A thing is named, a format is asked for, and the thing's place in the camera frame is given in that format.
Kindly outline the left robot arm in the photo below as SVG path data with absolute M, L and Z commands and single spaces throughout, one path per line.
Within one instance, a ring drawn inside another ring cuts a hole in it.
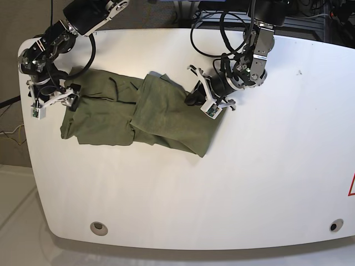
M 213 110 L 224 106 L 234 107 L 235 102 L 228 96 L 237 90 L 253 88 L 263 84 L 267 77 L 267 55 L 272 50 L 275 27 L 283 26 L 288 1 L 251 1 L 247 15 L 250 24 L 245 24 L 243 41 L 233 48 L 225 30 L 228 11 L 219 11 L 219 31 L 228 53 L 209 55 L 220 67 L 215 75 L 203 75 L 192 92 L 187 94 L 185 104 L 202 106 L 211 102 Z

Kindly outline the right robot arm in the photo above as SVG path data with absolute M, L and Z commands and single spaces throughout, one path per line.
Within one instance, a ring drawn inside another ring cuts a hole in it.
M 74 80 L 92 65 L 96 55 L 93 33 L 112 20 L 129 5 L 129 1 L 72 1 L 64 9 L 64 20 L 51 22 L 40 39 L 18 57 L 20 73 L 28 75 L 31 116 L 41 119 L 46 108 L 60 102 L 76 110 L 81 86 L 62 86 L 61 81 Z M 89 61 L 75 74 L 59 70 L 54 62 L 60 54 L 71 51 L 79 36 L 88 37 L 92 47 Z

